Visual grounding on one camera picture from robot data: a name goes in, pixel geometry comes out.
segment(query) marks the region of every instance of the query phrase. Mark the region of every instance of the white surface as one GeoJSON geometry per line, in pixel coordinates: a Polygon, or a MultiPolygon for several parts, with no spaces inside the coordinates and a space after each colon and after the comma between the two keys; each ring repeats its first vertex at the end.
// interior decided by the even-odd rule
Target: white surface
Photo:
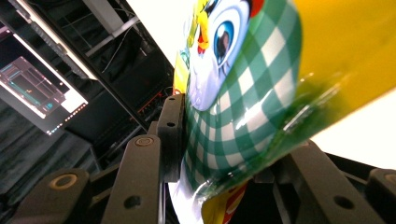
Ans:
{"type": "MultiPolygon", "coordinates": [[[[127,0],[172,65],[183,41],[189,0],[127,0]]],[[[327,152],[396,169],[396,90],[312,138],[327,152]]]]}

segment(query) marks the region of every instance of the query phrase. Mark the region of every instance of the cartoon face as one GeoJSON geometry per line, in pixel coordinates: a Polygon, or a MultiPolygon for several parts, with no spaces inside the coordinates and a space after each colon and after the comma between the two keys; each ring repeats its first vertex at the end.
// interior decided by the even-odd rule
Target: cartoon face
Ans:
{"type": "Polygon", "coordinates": [[[207,110],[230,72],[248,30],[249,3],[211,0],[198,15],[190,48],[188,94],[197,110],[207,110]]]}

